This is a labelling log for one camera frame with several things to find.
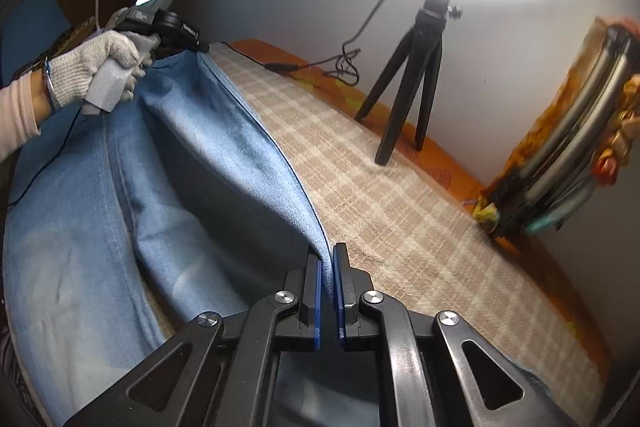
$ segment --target tripod knob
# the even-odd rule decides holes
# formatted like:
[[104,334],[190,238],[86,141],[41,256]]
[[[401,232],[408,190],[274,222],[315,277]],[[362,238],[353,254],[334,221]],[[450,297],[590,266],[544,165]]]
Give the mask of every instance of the tripod knob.
[[460,19],[460,17],[462,17],[462,8],[460,6],[449,6],[447,11],[449,12],[449,17],[452,19]]

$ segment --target sleeve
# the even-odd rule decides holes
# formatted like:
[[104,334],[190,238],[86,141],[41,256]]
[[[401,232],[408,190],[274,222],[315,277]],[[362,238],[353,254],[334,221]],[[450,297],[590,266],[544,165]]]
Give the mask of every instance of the sleeve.
[[31,102],[31,73],[26,73],[0,89],[0,163],[39,135]]

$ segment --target white knit glove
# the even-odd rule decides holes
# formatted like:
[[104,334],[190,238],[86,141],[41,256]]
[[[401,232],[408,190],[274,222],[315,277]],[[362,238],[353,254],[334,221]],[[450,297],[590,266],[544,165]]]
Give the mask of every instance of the white knit glove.
[[[131,40],[115,31],[107,31],[76,49],[49,61],[52,95],[60,107],[84,99],[94,74],[108,57],[115,58],[123,68],[136,66],[133,76],[145,76],[142,60]],[[136,79],[130,78],[123,99],[133,98]]]

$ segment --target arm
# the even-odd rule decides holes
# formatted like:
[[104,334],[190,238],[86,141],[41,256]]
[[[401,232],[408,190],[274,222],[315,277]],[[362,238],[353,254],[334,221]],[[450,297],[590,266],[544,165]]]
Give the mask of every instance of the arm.
[[[65,107],[84,99],[94,74],[108,57],[115,58],[124,68],[141,64],[135,45],[126,36],[109,31],[50,61],[55,103],[42,69],[26,73],[0,89],[0,162],[40,135],[39,126],[52,115],[54,106]],[[134,76],[144,76],[144,71],[137,67]],[[135,84],[136,79],[131,78],[123,99],[133,97]]]

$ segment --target plaid cloth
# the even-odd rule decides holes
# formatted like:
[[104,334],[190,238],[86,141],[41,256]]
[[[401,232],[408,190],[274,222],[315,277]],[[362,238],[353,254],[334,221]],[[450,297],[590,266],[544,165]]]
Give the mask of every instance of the plaid cloth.
[[591,422],[602,393],[595,364],[533,281],[443,189],[397,153],[375,165],[379,139],[293,81],[222,44],[209,55],[287,155],[329,240],[348,245],[354,267],[409,309],[459,312],[539,375],[580,425]]

